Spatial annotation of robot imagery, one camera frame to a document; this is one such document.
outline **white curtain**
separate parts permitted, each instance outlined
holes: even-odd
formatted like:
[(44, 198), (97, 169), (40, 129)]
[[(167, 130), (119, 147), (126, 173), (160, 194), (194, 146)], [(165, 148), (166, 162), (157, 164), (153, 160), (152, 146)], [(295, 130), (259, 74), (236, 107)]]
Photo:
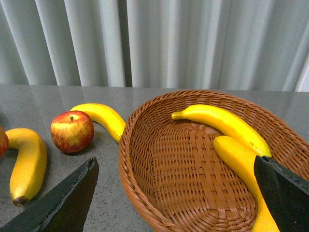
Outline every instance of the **white curtain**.
[(0, 3), (0, 84), (309, 91), (308, 0)]

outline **apple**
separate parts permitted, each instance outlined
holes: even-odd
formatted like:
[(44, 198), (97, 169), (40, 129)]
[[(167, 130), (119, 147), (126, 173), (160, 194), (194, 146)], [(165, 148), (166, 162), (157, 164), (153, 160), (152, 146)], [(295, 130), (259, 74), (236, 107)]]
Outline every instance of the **apple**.
[(2, 126), (0, 125), (0, 157), (4, 155), (9, 147), (9, 138), (5, 134)]
[(52, 139), (63, 153), (85, 149), (94, 136), (93, 121), (83, 111), (67, 111), (55, 117), (50, 125)]

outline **yellow banana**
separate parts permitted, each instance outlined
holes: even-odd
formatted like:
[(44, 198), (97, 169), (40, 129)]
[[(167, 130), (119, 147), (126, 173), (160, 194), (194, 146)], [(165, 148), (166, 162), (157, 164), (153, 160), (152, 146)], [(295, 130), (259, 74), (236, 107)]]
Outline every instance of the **yellow banana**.
[(119, 143), (126, 123), (112, 108), (99, 103), (85, 103), (71, 109), (87, 113), (91, 119), (102, 125), (111, 137)]
[(279, 232), (254, 177), (253, 166), (257, 153), (229, 136), (214, 138), (213, 146), (224, 163), (245, 182), (257, 202), (258, 213), (252, 232)]
[(220, 107), (195, 104), (187, 107), (183, 111), (173, 112), (173, 119), (189, 119), (201, 122), (220, 130), (224, 135), (244, 143), (253, 148), (260, 155), (271, 157), (268, 144), (262, 136), (255, 131), (240, 117)]
[(39, 134), (27, 128), (6, 131), (9, 149), (18, 155), (10, 179), (13, 203), (21, 206), (31, 200), (41, 189), (47, 164), (47, 150)]

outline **brown woven basket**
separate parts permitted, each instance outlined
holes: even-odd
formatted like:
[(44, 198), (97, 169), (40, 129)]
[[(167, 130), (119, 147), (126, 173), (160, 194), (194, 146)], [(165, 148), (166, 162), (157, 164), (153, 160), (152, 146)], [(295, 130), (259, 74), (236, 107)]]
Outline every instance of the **brown woven basket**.
[(120, 141), (120, 177), (126, 194), (155, 231), (250, 231), (257, 214), (243, 181), (215, 153), (221, 133), (171, 113), (210, 104), (238, 115), (267, 141), (273, 159), (309, 180), (309, 144), (270, 111), (209, 90), (158, 96), (128, 119)]

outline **speckled table surface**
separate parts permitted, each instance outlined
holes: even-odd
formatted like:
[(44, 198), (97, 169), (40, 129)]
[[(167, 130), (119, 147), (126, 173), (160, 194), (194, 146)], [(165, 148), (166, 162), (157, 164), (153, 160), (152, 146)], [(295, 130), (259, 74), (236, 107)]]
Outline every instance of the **speckled table surface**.
[[(143, 103), (177, 89), (118, 87), (58, 87), (0, 85), (0, 124), (5, 130), (27, 127), (44, 139), (48, 165), (40, 193), (27, 205), (13, 205), (9, 181), (17, 152), (8, 150), (0, 158), (0, 227), (29, 207), (88, 158), (100, 165), (97, 187), (84, 231), (153, 231), (128, 200), (118, 169), (118, 144), (105, 129), (95, 124), (91, 145), (76, 156), (62, 154), (50, 135), (50, 123), (57, 115), (85, 102), (98, 102), (115, 109), (124, 120)], [(309, 141), (309, 93), (273, 91), (222, 92), (252, 101), (276, 114)]]

